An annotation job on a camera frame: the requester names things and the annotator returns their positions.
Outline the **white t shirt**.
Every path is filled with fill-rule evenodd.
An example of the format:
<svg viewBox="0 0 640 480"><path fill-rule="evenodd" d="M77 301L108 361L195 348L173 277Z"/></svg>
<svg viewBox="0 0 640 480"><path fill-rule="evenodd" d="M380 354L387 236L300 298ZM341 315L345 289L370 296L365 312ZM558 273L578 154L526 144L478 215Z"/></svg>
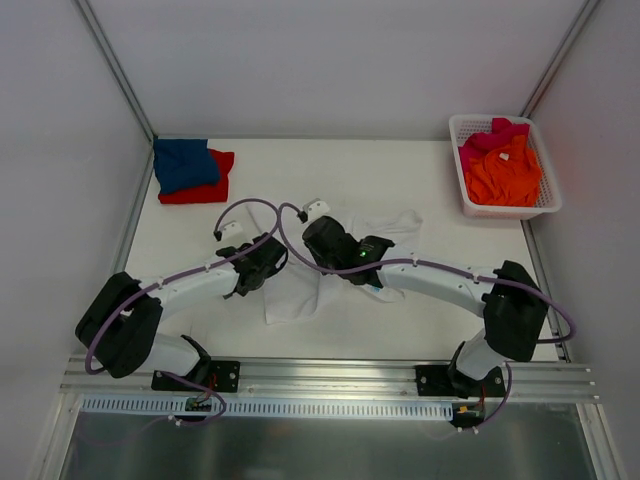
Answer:
<svg viewBox="0 0 640 480"><path fill-rule="evenodd" d="M373 235L411 249L419 245L423 218L412 209L392 216L363 216L337 207L329 215L357 240ZM323 275L291 256L284 270L264 287L266 323L312 320L350 286L340 277Z"/></svg>

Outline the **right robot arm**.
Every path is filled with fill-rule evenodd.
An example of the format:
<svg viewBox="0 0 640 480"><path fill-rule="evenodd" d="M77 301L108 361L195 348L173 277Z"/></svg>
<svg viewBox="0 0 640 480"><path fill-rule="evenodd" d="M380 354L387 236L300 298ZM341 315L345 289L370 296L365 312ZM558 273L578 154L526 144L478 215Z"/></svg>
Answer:
<svg viewBox="0 0 640 480"><path fill-rule="evenodd" d="M480 270L439 264L390 239L358 240L329 216L306 227L302 240L318 267L354 285L420 293L483 320L480 331L456 349L435 389L449 388L459 398L478 396L495 368L533 357L548 305L519 263Z"/></svg>

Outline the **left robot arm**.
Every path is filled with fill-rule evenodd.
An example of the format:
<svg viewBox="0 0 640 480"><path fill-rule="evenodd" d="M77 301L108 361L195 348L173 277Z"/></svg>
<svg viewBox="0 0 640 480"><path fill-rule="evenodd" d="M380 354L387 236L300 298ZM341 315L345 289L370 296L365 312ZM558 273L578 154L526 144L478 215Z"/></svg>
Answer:
<svg viewBox="0 0 640 480"><path fill-rule="evenodd" d="M225 246L205 263L143 282L122 271L112 275L75 329L87 348L85 371L115 379L152 370L156 390L197 390L215 384L211 355L192 337L158 332L160 324L204 300L227 299L263 287L288 260L288 250L263 234Z"/></svg>

